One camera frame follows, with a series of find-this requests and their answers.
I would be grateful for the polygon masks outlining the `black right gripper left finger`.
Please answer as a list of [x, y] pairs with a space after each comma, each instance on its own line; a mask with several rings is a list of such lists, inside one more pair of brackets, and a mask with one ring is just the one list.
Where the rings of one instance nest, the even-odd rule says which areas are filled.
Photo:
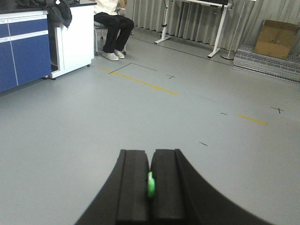
[[78, 225], [148, 225], [149, 162], [143, 150], [121, 150], [117, 162]]

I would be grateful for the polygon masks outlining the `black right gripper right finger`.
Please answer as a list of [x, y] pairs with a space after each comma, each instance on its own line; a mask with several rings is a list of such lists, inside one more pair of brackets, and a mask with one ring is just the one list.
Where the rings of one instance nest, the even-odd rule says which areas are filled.
[[268, 222], [218, 192], [181, 150], [158, 149], [151, 162], [155, 225], [267, 225]]

